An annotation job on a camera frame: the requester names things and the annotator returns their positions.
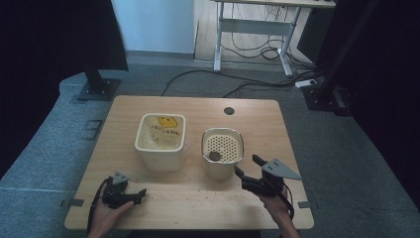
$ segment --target black curtain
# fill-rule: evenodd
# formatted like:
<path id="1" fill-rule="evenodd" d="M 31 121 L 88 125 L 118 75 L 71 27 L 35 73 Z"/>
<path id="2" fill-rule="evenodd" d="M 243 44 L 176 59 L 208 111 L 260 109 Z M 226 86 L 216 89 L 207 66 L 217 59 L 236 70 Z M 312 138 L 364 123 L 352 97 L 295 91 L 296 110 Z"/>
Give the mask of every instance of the black curtain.
<path id="1" fill-rule="evenodd" d="M 110 0 L 0 1 L 1 176 L 59 96 L 59 83 L 97 69 L 128 70 Z"/>
<path id="2" fill-rule="evenodd" d="M 358 20 L 358 12 L 368 2 L 340 0 L 320 63 L 334 62 Z M 334 74 L 338 83 L 351 93 L 350 110 L 356 121 L 417 207 L 420 207 L 419 23 L 418 1 L 379 0 Z"/>

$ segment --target white colander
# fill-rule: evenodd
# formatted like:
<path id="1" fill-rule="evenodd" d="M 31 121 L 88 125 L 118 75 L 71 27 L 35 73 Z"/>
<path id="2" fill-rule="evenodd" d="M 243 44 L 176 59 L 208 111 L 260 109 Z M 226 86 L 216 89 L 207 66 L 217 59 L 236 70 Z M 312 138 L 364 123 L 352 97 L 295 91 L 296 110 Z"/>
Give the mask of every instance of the white colander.
<path id="1" fill-rule="evenodd" d="M 201 153 L 205 173 L 217 180 L 228 179 L 235 170 L 235 164 L 244 156 L 244 142 L 241 134 L 230 128 L 211 128 L 204 132 Z"/>

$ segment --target yellow label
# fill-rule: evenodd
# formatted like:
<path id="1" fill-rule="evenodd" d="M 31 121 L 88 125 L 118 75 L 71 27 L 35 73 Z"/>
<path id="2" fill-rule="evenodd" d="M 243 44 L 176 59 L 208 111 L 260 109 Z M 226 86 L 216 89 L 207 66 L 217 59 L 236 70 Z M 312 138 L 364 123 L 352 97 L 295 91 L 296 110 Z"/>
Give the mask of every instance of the yellow label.
<path id="1" fill-rule="evenodd" d="M 175 128 L 177 126 L 173 117 L 158 117 L 158 123 L 164 128 Z"/>

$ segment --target power strip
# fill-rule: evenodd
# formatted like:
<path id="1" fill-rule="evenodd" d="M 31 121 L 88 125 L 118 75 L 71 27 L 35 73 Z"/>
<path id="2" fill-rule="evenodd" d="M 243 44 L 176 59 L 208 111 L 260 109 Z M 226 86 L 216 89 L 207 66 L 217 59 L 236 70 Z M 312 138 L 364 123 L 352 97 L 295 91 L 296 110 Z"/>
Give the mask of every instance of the power strip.
<path id="1" fill-rule="evenodd" d="M 304 86 L 313 86 L 313 85 L 316 85 L 316 81 L 314 79 L 309 79 L 309 80 L 304 80 L 304 81 L 298 81 L 294 83 L 294 85 L 297 88 L 304 87 Z"/>

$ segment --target perforated lid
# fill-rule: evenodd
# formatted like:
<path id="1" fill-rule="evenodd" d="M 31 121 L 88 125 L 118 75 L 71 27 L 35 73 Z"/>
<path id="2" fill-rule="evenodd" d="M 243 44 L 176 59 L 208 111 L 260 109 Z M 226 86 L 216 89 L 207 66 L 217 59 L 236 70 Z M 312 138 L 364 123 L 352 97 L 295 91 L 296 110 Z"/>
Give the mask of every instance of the perforated lid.
<path id="1" fill-rule="evenodd" d="M 229 128 L 209 129 L 203 135 L 202 153 L 209 162 L 236 163 L 244 156 L 241 134 Z"/>

